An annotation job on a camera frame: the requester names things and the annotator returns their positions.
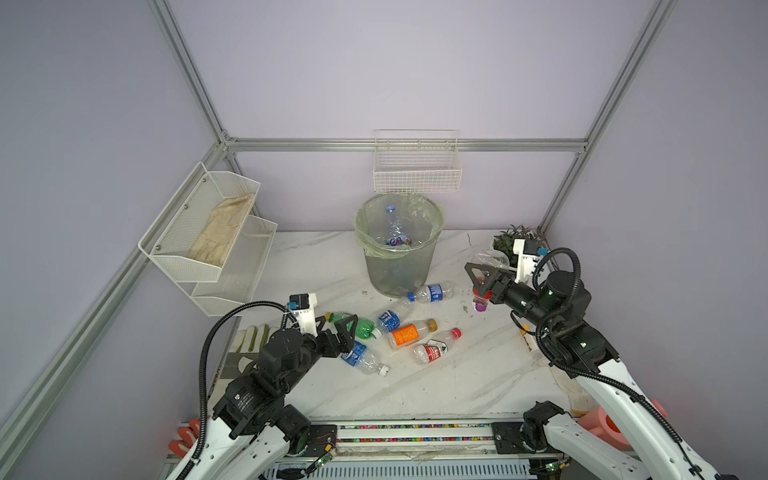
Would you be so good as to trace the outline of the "small red cap bottle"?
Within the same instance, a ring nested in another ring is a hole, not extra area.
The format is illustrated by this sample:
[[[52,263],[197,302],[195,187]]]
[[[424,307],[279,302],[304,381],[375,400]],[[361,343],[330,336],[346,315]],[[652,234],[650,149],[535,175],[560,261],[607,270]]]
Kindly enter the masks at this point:
[[[487,302],[491,298],[492,293],[490,291],[482,293],[479,290],[474,289],[473,290],[473,295],[474,295],[474,299],[475,300],[482,301],[482,302]]]

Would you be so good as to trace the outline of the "clear jar brown residue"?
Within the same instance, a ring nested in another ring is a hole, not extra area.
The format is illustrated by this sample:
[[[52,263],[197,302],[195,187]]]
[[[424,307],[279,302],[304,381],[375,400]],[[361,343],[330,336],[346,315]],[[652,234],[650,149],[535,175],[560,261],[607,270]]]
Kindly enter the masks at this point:
[[[472,262],[496,269],[511,269],[509,258],[502,251],[495,249],[485,249],[475,253],[472,257]]]

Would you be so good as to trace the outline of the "clear bottle blue label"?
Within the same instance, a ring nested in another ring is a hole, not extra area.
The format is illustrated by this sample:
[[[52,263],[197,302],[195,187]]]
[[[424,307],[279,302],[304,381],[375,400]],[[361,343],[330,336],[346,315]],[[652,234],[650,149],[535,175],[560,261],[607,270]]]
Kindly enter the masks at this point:
[[[352,349],[343,353],[340,358],[367,375],[376,374],[385,377],[390,372],[390,367],[383,363],[368,346],[357,341],[354,342]]]

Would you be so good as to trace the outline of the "large crushed blue label bottle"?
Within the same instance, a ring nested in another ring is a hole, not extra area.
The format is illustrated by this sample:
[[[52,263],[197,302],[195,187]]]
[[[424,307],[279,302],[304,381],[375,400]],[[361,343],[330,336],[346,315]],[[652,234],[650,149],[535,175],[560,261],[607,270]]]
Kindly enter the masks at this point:
[[[404,216],[395,205],[386,206],[385,213],[388,225],[385,244],[390,247],[412,247],[414,244],[412,236],[414,229],[413,221]]]

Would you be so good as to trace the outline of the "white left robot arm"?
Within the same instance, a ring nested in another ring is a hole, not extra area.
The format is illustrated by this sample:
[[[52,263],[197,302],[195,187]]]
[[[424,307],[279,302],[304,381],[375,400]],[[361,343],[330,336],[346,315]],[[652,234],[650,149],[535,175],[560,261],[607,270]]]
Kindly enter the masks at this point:
[[[255,366],[232,380],[212,409],[202,398],[199,437],[171,479],[262,479],[277,461],[303,452],[311,422],[287,395],[322,358],[350,353],[359,318],[333,329],[319,319],[315,335],[295,328],[273,333]]]

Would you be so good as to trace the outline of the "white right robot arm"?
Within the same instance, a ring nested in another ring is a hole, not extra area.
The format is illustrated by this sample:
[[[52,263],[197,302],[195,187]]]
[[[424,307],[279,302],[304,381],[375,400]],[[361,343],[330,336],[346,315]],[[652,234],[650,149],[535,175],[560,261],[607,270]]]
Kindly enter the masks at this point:
[[[720,479],[722,473],[671,426],[642,393],[618,352],[584,319],[591,296],[580,271],[556,271],[543,285],[518,283],[508,270],[467,263],[477,292],[509,307],[534,327],[534,339],[548,363],[565,372],[606,411],[639,457],[629,457],[578,425],[551,402],[528,410],[523,436],[527,448],[542,444],[570,456],[601,479]]]

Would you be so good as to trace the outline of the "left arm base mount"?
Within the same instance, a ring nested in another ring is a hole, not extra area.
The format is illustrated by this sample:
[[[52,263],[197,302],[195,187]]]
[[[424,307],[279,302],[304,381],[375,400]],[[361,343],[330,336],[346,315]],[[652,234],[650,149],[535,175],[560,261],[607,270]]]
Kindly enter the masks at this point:
[[[318,456],[337,439],[334,425],[311,425],[308,429],[288,435],[277,426],[267,426],[251,441],[248,460],[281,460],[285,457]]]

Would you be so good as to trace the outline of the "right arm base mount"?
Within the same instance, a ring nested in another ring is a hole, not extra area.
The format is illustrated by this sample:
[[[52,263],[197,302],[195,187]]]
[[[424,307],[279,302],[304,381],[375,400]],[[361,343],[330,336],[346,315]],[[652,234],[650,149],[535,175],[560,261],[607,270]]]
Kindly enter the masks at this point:
[[[524,421],[502,421],[491,424],[492,439],[498,454],[554,454],[543,429]]]

